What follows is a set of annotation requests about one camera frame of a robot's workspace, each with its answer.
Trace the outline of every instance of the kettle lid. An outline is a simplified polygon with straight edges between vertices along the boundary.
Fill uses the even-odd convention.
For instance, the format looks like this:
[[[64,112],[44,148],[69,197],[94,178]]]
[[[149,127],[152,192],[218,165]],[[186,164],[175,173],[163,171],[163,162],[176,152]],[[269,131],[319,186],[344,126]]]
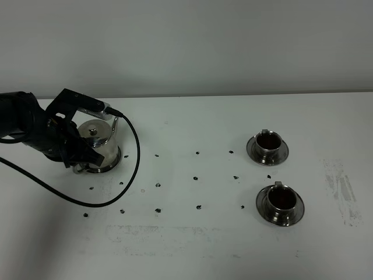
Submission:
[[[80,136],[86,138],[88,144],[94,148],[105,144],[111,137],[111,126],[101,120],[86,121],[78,131]]]

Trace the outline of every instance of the white wall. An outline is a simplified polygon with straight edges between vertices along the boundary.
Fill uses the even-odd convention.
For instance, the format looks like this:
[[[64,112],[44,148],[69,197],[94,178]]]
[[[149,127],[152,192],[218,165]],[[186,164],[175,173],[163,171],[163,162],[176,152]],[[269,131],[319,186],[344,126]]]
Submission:
[[[373,88],[371,0],[2,0],[0,92]]]

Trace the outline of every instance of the stainless steel kettle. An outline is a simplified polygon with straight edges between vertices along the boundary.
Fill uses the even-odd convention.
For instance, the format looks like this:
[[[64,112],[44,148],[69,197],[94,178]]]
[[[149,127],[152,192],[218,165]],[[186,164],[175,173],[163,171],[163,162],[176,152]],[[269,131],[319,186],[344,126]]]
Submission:
[[[103,120],[90,120],[84,122],[78,128],[80,136],[86,138],[88,145],[105,158],[100,166],[91,163],[76,165],[73,169],[76,174],[82,172],[107,172],[119,163],[121,160],[121,150],[115,139],[117,127],[118,117],[114,118],[111,126]]]

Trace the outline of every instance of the black cable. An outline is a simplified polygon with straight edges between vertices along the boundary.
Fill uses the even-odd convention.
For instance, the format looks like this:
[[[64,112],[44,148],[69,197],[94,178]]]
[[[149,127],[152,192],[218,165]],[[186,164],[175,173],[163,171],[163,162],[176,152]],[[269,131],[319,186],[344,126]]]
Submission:
[[[117,201],[118,199],[120,199],[126,192],[127,190],[129,189],[129,187],[131,186],[133,180],[135,179],[136,177],[136,174],[139,170],[139,165],[140,165],[140,142],[139,142],[139,137],[135,131],[135,128],[133,127],[133,125],[131,124],[131,122],[129,121],[129,119],[124,116],[122,113],[120,113],[119,111],[116,111],[113,109],[113,112],[116,114],[119,114],[119,116],[117,117],[122,117],[125,119],[125,121],[128,123],[129,127],[131,128],[132,132],[133,132],[133,135],[135,137],[135,141],[136,141],[136,147],[137,147],[137,150],[138,150],[138,158],[137,158],[137,161],[136,161],[136,166],[135,166],[135,169],[133,171],[133,174],[132,174],[132,177],[131,179],[129,179],[128,181],[128,184],[126,185],[126,187],[122,190],[122,192],[120,194],[118,194],[116,197],[114,197],[112,200],[109,200],[107,202],[104,202],[104,203],[86,203],[86,202],[82,202],[82,201],[79,201],[79,200],[76,200],[74,198],[71,198],[71,197],[68,197],[67,195],[57,191],[56,189],[52,188],[50,185],[46,184],[45,182],[41,181],[39,178],[35,177],[34,175],[30,174],[29,172],[25,171],[25,169],[22,169],[21,167],[15,165],[14,163],[11,163],[9,161],[7,161],[6,159],[3,159],[2,157],[0,157],[0,162],[4,163],[5,165],[8,165],[9,167],[17,170],[18,172],[22,173],[23,175],[27,176],[28,178],[30,178],[31,180],[35,181],[36,183],[38,183],[39,185],[41,185],[42,187],[46,188],[48,191],[54,193],[55,195],[69,201],[69,202],[72,202],[74,204],[78,204],[80,206],[84,206],[84,207],[91,207],[91,208],[99,208],[99,207],[105,207],[105,206],[108,206],[112,203],[114,203],[115,201]]]
[[[18,96],[9,95],[6,98],[17,99],[18,101],[23,102],[23,104],[25,104],[26,107],[29,108],[29,112],[31,114],[31,127],[20,138],[16,138],[16,139],[2,139],[2,138],[0,138],[0,143],[2,143],[2,144],[16,144],[16,143],[21,143],[21,142],[26,141],[28,139],[29,135],[31,134],[31,132],[34,129],[35,115],[34,115],[34,112],[33,112],[33,108],[32,108],[32,106],[27,101],[25,101],[24,99],[22,99],[22,98],[20,98]]]

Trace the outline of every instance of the white table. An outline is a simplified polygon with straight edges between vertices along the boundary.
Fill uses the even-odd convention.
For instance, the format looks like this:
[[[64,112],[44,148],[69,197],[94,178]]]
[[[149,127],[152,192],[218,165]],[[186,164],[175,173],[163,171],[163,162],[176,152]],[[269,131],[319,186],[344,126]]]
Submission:
[[[373,93],[104,101],[139,134],[134,184],[115,204],[90,209],[1,165],[1,279],[373,278]],[[40,100],[44,108],[49,102]],[[246,153],[265,128],[290,148],[279,166],[260,166]],[[65,194],[103,202],[135,165],[122,120],[118,140],[129,157],[98,175],[75,175],[21,143],[1,144],[0,154]],[[275,181],[305,202],[292,227],[257,213],[257,193]]]

